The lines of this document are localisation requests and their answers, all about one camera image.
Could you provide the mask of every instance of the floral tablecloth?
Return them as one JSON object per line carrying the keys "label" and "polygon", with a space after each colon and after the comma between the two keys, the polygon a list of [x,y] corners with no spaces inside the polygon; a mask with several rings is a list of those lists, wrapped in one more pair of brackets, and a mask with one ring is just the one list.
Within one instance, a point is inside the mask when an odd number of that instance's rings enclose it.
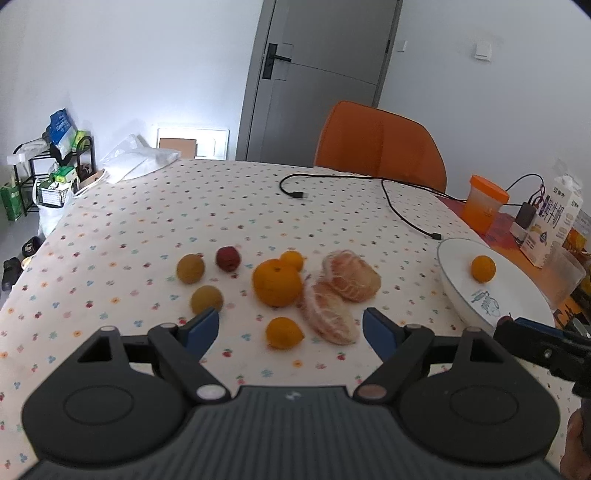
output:
{"label": "floral tablecloth", "polygon": [[[220,334],[202,362],[233,393],[244,384],[344,384],[352,391],[380,364],[365,339],[326,343],[296,307],[274,311],[253,296],[252,269],[287,249],[307,257],[306,271],[318,270],[336,249],[364,256],[382,276],[382,290],[352,305],[357,319],[375,306],[399,325],[460,334],[463,325],[439,282],[437,241],[398,220],[377,181],[294,179],[286,187],[310,197],[283,195],[279,179],[303,170],[185,160],[139,179],[98,185],[75,200],[0,312],[1,479],[16,478],[35,462],[21,425],[25,399],[97,328],[115,325],[123,335],[137,335],[192,317],[189,298],[196,286],[175,278],[177,261],[188,253],[202,253],[206,263],[197,286],[212,284],[224,295]],[[424,229],[481,241],[431,194],[387,188],[400,212]],[[214,262],[226,245],[242,255],[233,274]],[[306,336],[290,351],[266,347],[265,327],[277,316],[294,319]],[[560,404],[562,425],[548,456],[557,465],[566,421],[579,401],[568,383],[528,368]]]}

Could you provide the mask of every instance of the orange chair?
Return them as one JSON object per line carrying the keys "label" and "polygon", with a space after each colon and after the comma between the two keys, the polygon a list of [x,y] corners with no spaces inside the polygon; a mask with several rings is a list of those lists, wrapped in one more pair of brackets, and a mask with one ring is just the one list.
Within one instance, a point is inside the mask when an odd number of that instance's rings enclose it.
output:
{"label": "orange chair", "polygon": [[441,192],[447,185],[443,159],[422,125],[347,101],[330,112],[314,165],[409,181]]}

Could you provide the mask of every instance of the small round fruit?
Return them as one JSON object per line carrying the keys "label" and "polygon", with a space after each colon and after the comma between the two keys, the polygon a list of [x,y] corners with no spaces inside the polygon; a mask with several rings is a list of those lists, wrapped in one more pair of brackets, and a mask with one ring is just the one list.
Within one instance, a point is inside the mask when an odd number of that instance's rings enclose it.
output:
{"label": "small round fruit", "polygon": [[491,257],[478,255],[470,268],[474,280],[480,283],[490,282],[496,273],[496,265]]}
{"label": "small round fruit", "polygon": [[197,283],[205,271],[205,263],[199,255],[185,255],[177,264],[177,278],[186,284]]}
{"label": "small round fruit", "polygon": [[233,272],[241,261],[240,253],[234,247],[222,247],[216,253],[216,265],[224,272]]}
{"label": "small round fruit", "polygon": [[209,307],[220,311],[223,306],[223,296],[216,287],[204,285],[198,288],[191,296],[191,310],[195,315],[199,315],[203,310]]}
{"label": "small round fruit", "polygon": [[287,307],[300,296],[302,289],[297,270],[277,258],[256,267],[252,286],[259,300],[270,307]]}
{"label": "small round fruit", "polygon": [[288,250],[287,252],[282,253],[279,260],[289,263],[298,272],[301,272],[301,269],[304,268],[304,257],[301,256],[301,253],[296,252],[295,250]]}
{"label": "small round fruit", "polygon": [[505,315],[504,317],[501,317],[498,322],[496,323],[497,327],[500,327],[501,325],[503,325],[503,323],[505,322],[512,322],[513,321],[513,317],[511,317],[511,315]]}
{"label": "small round fruit", "polygon": [[287,317],[272,319],[267,325],[265,333],[269,345],[279,350],[295,347],[304,338],[297,323]]}

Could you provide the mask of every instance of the light switch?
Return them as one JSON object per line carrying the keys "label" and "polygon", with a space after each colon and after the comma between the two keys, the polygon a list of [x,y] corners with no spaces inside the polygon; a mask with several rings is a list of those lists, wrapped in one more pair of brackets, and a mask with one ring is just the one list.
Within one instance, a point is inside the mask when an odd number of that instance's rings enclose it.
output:
{"label": "light switch", "polygon": [[492,57],[492,45],[487,41],[480,41],[476,44],[476,53],[474,58],[478,60],[490,61]]}

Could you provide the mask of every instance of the green box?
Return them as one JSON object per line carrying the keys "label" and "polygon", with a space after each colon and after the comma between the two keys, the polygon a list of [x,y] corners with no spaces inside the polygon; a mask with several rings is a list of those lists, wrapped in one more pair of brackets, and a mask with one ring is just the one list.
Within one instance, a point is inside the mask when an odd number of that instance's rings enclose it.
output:
{"label": "green box", "polygon": [[60,167],[53,173],[55,181],[60,183],[70,183],[78,178],[74,167]]}
{"label": "green box", "polygon": [[11,222],[20,218],[24,213],[22,206],[21,196],[18,193],[18,187],[16,185],[10,185],[5,183],[0,187],[0,196],[2,197],[2,203],[6,210],[6,217]]}

